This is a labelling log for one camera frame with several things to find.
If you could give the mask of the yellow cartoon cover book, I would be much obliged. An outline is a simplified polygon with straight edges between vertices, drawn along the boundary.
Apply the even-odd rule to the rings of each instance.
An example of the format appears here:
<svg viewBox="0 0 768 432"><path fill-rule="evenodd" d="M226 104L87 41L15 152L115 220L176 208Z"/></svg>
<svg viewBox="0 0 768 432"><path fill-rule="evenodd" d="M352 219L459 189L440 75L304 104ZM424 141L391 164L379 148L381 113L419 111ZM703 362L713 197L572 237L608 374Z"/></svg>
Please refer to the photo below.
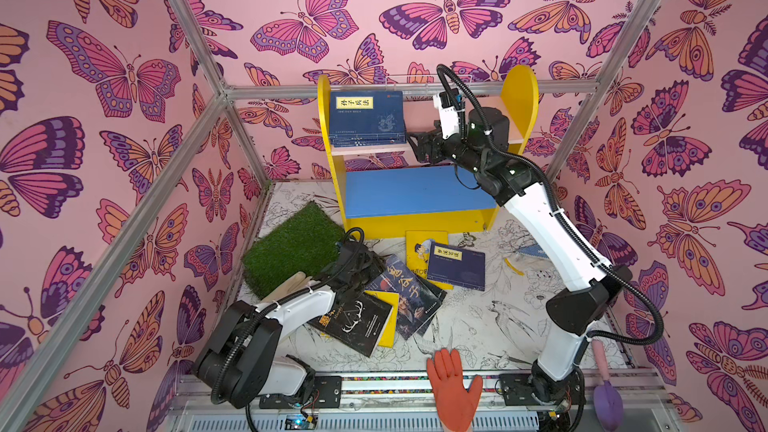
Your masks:
<svg viewBox="0 0 768 432"><path fill-rule="evenodd" d="M434 242L448 243L449 235L445 231L435 230L410 230L405 233L406 239L406 265L415 274L427 279L432 284L443 290L453 290L454 286L447 283L433 281L427 277L428 261L431 246Z"/></svg>

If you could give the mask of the dark purple cover book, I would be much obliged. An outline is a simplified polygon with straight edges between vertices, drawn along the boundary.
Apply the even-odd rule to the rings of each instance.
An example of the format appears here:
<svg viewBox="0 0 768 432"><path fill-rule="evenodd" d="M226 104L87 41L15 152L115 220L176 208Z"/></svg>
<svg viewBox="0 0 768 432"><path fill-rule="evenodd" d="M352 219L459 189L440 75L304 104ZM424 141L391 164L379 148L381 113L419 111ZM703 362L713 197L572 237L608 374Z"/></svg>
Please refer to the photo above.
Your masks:
<svg viewBox="0 0 768 432"><path fill-rule="evenodd" d="M365 291L396 294L396 331L404 340L414 334L423 335L447 292L412 272L396 255L376 255L373 264L377 267L377 275Z"/></svg>

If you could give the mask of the navy book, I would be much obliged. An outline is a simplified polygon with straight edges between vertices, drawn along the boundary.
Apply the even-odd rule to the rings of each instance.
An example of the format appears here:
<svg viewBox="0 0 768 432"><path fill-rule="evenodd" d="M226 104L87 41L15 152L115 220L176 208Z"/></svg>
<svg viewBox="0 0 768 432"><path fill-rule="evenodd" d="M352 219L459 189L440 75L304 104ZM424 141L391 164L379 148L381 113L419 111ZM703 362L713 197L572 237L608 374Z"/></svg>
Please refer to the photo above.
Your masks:
<svg viewBox="0 0 768 432"><path fill-rule="evenodd" d="M427 278L466 289L486 288L486 257L483 252L433 243L427 262Z"/></svg>
<svg viewBox="0 0 768 432"><path fill-rule="evenodd" d="M407 145L406 141L342 141L334 143L333 148L340 149L352 149L352 148L364 148L364 149L377 149L384 148L388 150L390 148L403 148Z"/></svg>
<svg viewBox="0 0 768 432"><path fill-rule="evenodd" d="M331 136L394 137L406 131L400 91L338 91L330 100Z"/></svg>
<svg viewBox="0 0 768 432"><path fill-rule="evenodd" d="M367 135L353 135L353 134L338 134L329 136L330 143L339 143L342 141L406 141L406 135L400 134L367 134Z"/></svg>

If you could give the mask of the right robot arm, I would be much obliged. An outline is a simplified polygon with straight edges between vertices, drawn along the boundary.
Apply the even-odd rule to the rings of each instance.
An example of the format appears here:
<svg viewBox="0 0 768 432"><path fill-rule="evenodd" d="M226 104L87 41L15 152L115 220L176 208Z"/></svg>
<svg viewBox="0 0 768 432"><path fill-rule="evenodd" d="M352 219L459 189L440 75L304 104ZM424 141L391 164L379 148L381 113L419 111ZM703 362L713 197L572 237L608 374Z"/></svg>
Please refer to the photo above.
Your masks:
<svg viewBox="0 0 768 432"><path fill-rule="evenodd" d="M545 384L564 382L595 337L639 346L657 343L664 334L657 306L631 285L627 267L613 264L577 230L543 170L499 144L502 133L490 120L492 108L482 106L472 93L455 88L434 95L433 105L439 114L434 130L408 136L418 161L449 161L470 172L480 190L526 227L564 284L546 304L551 326L533 363L532 378ZM634 338L594 327L621 291L639 299L650 312L652 326L647 335Z"/></svg>

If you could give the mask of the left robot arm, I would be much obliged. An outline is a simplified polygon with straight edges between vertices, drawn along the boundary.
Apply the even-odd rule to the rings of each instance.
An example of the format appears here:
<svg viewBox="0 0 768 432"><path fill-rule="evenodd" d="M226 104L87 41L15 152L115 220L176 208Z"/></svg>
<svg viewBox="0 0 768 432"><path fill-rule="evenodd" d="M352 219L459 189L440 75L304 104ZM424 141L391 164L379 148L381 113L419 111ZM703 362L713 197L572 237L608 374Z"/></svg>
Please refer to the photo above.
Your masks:
<svg viewBox="0 0 768 432"><path fill-rule="evenodd" d="M362 228L346 231L338 247L337 260L307 285L257 305L238 300L225 311L192 368L213 404L243 409L270 396L302 406L316 395L316 371L277 349L295 330L362 294L378 274L380 259Z"/></svg>

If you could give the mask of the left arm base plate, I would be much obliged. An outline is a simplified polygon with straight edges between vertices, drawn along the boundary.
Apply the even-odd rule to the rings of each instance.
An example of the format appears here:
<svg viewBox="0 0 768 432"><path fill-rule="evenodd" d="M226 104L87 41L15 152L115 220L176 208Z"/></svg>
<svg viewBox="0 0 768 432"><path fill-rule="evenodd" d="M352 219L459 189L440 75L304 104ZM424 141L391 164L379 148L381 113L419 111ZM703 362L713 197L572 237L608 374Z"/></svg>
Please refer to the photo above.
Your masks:
<svg viewBox="0 0 768 432"><path fill-rule="evenodd" d="M261 396L258 406L262 410L338 409L341 405L342 382L341 376L312 376L305 381L296 394Z"/></svg>

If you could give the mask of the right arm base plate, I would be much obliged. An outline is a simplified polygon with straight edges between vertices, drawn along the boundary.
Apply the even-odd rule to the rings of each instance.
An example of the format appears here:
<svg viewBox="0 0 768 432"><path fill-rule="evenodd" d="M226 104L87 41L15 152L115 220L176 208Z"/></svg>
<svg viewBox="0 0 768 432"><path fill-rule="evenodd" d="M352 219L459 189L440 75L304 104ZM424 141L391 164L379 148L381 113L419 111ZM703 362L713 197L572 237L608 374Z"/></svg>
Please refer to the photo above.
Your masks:
<svg viewBox="0 0 768 432"><path fill-rule="evenodd" d="M543 372L505 373L498 379L497 391L507 406L542 410L565 410L584 403L584 387L576 372L555 381Z"/></svg>

